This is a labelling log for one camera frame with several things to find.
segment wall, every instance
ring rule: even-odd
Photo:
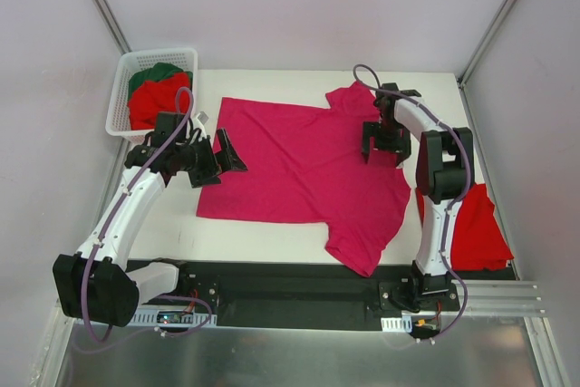
[[[502,0],[108,0],[133,50],[202,68],[461,73]]]
[[[0,384],[28,385],[52,265],[96,219],[119,142],[104,130],[120,53],[92,0],[0,0]]]
[[[518,271],[542,284],[556,340],[576,381],[579,32],[580,0],[521,0],[468,83]]]

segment pink shirt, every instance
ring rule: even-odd
[[[326,251],[362,276],[401,227],[411,190],[395,157],[361,154],[363,121],[376,121],[358,83],[326,94],[331,109],[224,98],[226,128],[247,173],[202,189],[198,216],[278,223],[325,222]]]

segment robotic arm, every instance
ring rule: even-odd
[[[425,203],[420,248],[408,282],[392,289],[389,295],[400,309],[417,313],[422,303],[445,297],[452,286],[453,229],[466,182],[469,180],[470,188],[474,179],[473,135],[468,128],[453,129],[455,135],[444,129],[415,90],[400,92],[396,83],[383,84],[381,90],[376,92],[374,102],[381,118],[363,124],[362,154],[368,159],[373,139],[375,149],[396,153],[397,164],[401,164],[411,155],[410,135],[420,142],[415,174]]]
[[[128,191],[146,161],[181,124],[184,115],[161,112],[155,130],[143,144],[134,147],[125,161],[126,169],[111,204],[87,240],[74,256],[60,255],[53,265],[53,275],[63,311],[70,317],[82,318],[82,275],[87,260],[100,245],[91,267],[87,286],[89,317],[92,321],[125,326],[137,306],[160,294],[176,290],[179,267],[183,262],[157,259],[149,265],[126,274],[129,253],[143,220],[157,197],[178,171],[186,171],[192,188],[220,182],[223,172],[247,171],[224,129],[217,131],[221,151],[213,152],[198,114],[186,129],[142,172]]]

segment red cloth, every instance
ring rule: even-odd
[[[175,95],[182,86],[189,88],[186,73],[176,73],[161,82],[145,81],[127,102],[130,127],[134,131],[154,129],[159,112],[175,112]],[[179,109],[185,113],[189,98],[185,94],[179,98]]]
[[[425,205],[416,189],[421,222]],[[458,271],[495,271],[506,267],[514,257],[501,236],[493,216],[494,204],[488,198],[486,185],[475,185],[459,209],[451,246],[451,265]]]
[[[198,216],[279,223],[325,222],[326,250],[370,276],[401,227],[411,190],[395,156],[361,154],[373,97],[355,83],[326,94],[331,109],[224,98],[226,128],[248,173],[201,191]]]

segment basket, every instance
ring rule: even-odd
[[[192,88],[198,89],[198,53],[189,48],[143,50],[124,54],[117,65],[115,82],[112,85],[111,101],[107,112],[105,130],[112,136],[122,136],[132,143],[142,143],[151,130],[132,131],[127,107],[129,79],[134,73],[146,70],[156,63],[172,63],[193,73]]]

